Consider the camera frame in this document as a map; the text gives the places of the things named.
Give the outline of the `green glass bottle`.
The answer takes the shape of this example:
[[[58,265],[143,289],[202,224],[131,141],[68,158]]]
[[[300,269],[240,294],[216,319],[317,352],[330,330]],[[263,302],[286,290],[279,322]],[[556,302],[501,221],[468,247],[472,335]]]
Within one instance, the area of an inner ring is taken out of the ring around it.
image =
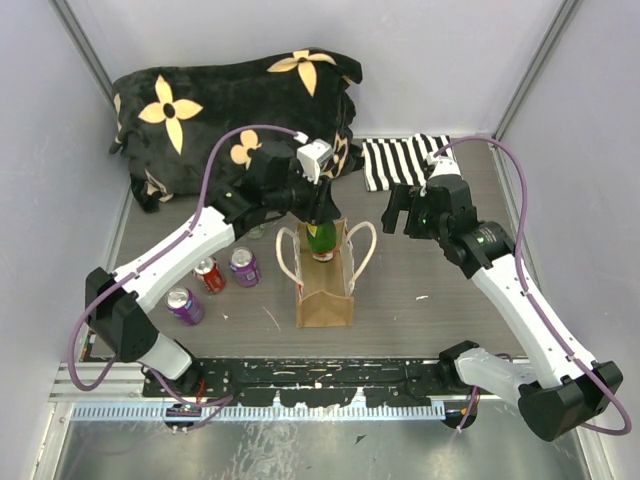
[[[333,259],[337,243],[334,222],[307,224],[306,238],[314,260],[328,262]]]

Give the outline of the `clear glass bottle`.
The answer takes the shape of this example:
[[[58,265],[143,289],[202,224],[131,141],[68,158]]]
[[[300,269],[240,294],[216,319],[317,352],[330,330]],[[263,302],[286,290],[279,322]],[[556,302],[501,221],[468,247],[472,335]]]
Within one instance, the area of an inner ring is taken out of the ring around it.
[[[251,228],[247,233],[247,237],[250,239],[259,239],[265,234],[265,231],[266,225],[260,224],[256,227]]]

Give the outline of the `brown canvas tote bag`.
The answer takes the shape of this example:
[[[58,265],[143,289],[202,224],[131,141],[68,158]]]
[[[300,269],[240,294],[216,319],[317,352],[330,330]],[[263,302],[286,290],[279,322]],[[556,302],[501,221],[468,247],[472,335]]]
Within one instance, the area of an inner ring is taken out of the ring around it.
[[[304,225],[291,230],[283,227],[276,234],[275,253],[280,270],[295,284],[296,326],[326,328],[351,326],[354,317],[356,281],[364,272],[377,246],[377,232],[369,221],[353,227],[345,220],[336,223],[337,249],[328,262],[313,258]],[[353,237],[369,230],[371,240],[361,263],[356,263]]]

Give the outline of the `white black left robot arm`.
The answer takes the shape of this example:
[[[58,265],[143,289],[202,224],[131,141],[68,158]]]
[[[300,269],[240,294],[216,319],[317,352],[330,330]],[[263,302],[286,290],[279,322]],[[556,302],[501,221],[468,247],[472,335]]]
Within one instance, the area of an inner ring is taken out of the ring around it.
[[[305,223],[338,219],[331,181],[321,173],[332,155],[323,140],[297,150],[281,142],[264,143],[251,153],[245,174],[232,183],[215,183],[204,206],[179,229],[114,272],[97,268],[87,276],[88,326],[120,361],[156,370],[178,396],[194,393],[200,372],[192,355],[160,333],[149,312],[200,261],[254,227],[286,214]]]

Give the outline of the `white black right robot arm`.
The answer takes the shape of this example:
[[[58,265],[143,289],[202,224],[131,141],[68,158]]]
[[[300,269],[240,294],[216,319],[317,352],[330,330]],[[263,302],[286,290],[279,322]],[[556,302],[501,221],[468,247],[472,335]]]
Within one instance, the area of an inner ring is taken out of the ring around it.
[[[494,221],[481,221],[460,175],[432,177],[423,187],[396,185],[382,215],[392,233],[406,212],[404,234],[438,243],[445,258],[490,300],[529,360],[517,365],[463,341],[439,355],[438,379],[459,394],[477,386],[516,406],[529,429],[553,441],[588,426],[623,381],[613,361],[600,362],[568,331],[531,281],[515,245]]]

